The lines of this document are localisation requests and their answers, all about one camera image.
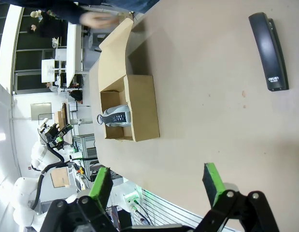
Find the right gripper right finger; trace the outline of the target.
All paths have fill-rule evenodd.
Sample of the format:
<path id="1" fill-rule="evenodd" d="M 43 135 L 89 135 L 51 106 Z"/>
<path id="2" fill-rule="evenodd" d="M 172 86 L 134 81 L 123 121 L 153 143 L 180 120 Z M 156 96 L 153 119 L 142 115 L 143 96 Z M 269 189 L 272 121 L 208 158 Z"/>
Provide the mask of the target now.
<path id="1" fill-rule="evenodd" d="M 211 210 L 197 226 L 199 232 L 220 232 L 230 219 L 240 222 L 245 232 L 278 232 L 279 228 L 261 191 L 247 196 L 226 189 L 214 163 L 205 163 L 202 178 Z"/>

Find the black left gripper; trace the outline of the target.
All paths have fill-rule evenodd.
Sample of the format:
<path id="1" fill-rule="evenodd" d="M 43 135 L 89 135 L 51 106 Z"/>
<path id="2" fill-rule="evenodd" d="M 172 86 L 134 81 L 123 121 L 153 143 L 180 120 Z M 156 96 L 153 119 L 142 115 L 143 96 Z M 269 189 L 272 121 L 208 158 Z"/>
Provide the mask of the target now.
<path id="1" fill-rule="evenodd" d="M 62 146 L 64 144 L 64 140 L 59 135 L 60 133 L 68 133 L 73 129 L 73 126 L 70 124 L 67 124 L 64 126 L 60 131 L 57 128 L 57 124 L 53 124 L 52 126 L 48 126 L 45 129 L 45 137 L 46 141 L 49 145 L 56 145 L 56 146 Z"/>

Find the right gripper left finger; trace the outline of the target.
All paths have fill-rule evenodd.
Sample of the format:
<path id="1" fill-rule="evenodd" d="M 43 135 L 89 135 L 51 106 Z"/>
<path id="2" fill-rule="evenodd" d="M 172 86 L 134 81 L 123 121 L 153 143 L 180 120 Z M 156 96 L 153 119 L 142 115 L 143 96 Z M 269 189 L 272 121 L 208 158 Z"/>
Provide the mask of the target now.
<path id="1" fill-rule="evenodd" d="M 80 228 L 90 232 L 116 232 L 106 214 L 113 181 L 110 168 L 100 168 L 90 193 L 72 203 L 54 200 L 41 227 L 42 232 L 75 232 Z"/>

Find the person's right hand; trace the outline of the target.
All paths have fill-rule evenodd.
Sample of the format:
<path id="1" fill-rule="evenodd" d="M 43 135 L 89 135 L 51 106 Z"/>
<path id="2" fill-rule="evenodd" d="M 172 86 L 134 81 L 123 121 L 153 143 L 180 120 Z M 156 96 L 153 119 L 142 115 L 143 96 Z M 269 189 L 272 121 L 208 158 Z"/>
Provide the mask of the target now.
<path id="1" fill-rule="evenodd" d="M 103 29 L 117 25 L 119 18 L 109 13 L 88 11 L 80 16 L 79 22 L 93 29 Z"/>

